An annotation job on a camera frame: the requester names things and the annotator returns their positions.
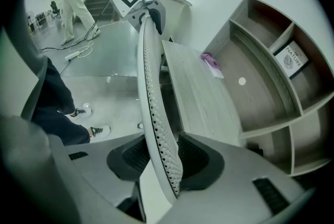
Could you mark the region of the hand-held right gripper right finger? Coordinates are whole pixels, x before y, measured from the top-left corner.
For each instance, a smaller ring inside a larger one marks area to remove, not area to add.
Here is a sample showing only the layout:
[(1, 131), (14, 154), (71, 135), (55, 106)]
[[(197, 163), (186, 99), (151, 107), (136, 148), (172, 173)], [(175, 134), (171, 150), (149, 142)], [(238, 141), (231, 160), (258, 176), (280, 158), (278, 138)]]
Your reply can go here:
[(289, 223), (314, 195), (246, 148), (181, 132), (181, 193), (161, 223)]

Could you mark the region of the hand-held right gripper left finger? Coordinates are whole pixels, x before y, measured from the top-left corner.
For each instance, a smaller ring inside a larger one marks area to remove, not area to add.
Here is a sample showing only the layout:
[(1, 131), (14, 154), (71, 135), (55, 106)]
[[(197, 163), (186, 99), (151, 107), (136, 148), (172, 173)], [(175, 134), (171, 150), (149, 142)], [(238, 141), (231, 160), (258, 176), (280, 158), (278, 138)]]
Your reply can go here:
[(1, 192), (14, 223), (145, 223), (138, 181), (108, 166), (109, 153), (136, 138), (65, 146), (20, 117), (1, 117)]

